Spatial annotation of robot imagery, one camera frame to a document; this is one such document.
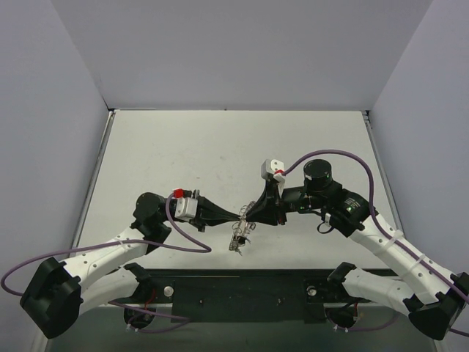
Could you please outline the large silver keyring disc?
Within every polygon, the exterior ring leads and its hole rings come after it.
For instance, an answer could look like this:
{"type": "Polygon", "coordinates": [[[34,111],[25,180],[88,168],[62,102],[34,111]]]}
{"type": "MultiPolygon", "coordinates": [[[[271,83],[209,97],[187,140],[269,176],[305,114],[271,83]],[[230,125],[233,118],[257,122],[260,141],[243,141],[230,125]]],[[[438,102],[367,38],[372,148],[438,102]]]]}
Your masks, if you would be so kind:
{"type": "Polygon", "coordinates": [[[248,236],[255,230],[256,224],[246,221],[247,212],[252,209],[255,201],[249,202],[241,207],[239,212],[239,221],[232,225],[232,238],[229,243],[229,251],[242,255],[241,249],[251,241],[248,236]]]}

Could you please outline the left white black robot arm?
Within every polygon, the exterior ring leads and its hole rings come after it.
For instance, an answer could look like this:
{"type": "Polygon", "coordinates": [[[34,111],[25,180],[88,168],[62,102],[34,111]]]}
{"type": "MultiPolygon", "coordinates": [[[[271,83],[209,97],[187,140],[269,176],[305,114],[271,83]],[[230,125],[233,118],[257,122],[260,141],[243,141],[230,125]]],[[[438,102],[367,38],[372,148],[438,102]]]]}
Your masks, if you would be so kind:
{"type": "Polygon", "coordinates": [[[85,312],[110,301],[130,297],[141,302],[151,284],[130,261],[166,247],[177,222],[202,232],[239,221],[231,213],[195,191],[181,188],[169,197],[144,193],[136,201],[133,223],[111,240],[77,248],[73,257],[40,258],[40,264],[20,299],[20,306],[40,331],[53,339],[66,332],[85,312]]]}

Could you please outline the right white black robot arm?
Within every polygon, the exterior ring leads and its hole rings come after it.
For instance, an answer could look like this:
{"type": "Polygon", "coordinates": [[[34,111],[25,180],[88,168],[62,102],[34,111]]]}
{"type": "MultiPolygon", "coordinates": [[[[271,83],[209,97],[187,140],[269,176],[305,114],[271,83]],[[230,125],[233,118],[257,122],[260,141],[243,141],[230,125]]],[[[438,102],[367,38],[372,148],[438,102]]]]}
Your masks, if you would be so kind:
{"type": "Polygon", "coordinates": [[[373,301],[408,317],[421,333],[443,340],[468,300],[468,274],[455,274],[419,251],[361,195],[332,177],[322,159],[303,168],[302,186],[286,188],[284,164],[267,159],[261,166],[265,189],[247,212],[249,222],[284,225],[291,212],[318,215],[330,229],[369,250],[397,276],[386,279],[351,263],[340,264],[328,277],[329,295],[373,301]]]}

